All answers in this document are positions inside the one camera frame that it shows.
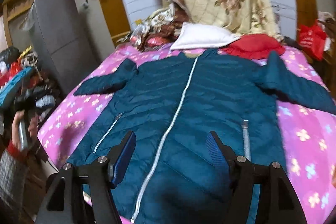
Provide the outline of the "person's left hand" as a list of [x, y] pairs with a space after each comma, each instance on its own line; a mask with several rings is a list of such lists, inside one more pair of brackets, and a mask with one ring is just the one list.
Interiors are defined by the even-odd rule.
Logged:
[[12, 124], [11, 142], [20, 152], [27, 152], [36, 142], [38, 135], [38, 116], [31, 117], [25, 111], [17, 111]]

